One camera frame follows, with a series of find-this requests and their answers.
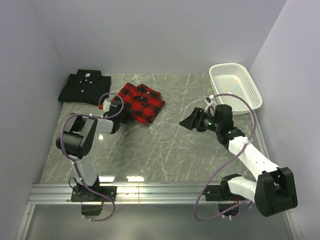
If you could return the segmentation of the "red black plaid shirt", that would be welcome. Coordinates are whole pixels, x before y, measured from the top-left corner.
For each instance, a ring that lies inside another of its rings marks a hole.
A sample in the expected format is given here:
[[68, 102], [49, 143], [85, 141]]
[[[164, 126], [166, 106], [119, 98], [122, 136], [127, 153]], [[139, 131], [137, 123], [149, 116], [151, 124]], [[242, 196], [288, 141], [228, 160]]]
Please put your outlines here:
[[126, 83], [117, 94], [124, 102], [123, 123], [136, 121], [138, 124], [147, 127], [151, 124], [165, 104], [161, 93], [144, 84], [134, 86]]

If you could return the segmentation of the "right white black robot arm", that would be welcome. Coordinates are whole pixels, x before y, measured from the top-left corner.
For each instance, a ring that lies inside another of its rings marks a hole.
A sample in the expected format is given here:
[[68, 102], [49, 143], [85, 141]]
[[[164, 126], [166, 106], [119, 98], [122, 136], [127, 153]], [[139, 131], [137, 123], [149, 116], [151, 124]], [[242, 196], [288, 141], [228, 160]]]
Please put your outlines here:
[[232, 201], [241, 197], [255, 203], [265, 217], [298, 206], [293, 172], [288, 167], [273, 163], [251, 144], [249, 138], [234, 125], [229, 105], [217, 105], [214, 114], [196, 107], [179, 124], [188, 130], [214, 132], [218, 142], [235, 155], [255, 178], [251, 181], [237, 173], [225, 176], [221, 179], [219, 188], [207, 186], [204, 189], [202, 194], [207, 201]]

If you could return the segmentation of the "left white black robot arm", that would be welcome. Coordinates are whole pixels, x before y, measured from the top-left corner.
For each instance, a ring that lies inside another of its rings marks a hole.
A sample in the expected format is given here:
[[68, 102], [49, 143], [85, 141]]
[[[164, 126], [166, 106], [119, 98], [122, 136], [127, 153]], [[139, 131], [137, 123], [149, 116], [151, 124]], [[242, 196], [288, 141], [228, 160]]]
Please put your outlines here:
[[107, 102], [99, 106], [102, 116], [72, 113], [62, 124], [60, 136], [56, 139], [56, 147], [71, 161], [78, 175], [75, 195], [96, 201], [104, 197], [100, 187], [99, 176], [88, 157], [94, 143], [95, 134], [115, 134], [122, 124], [129, 120], [129, 113], [120, 100]]

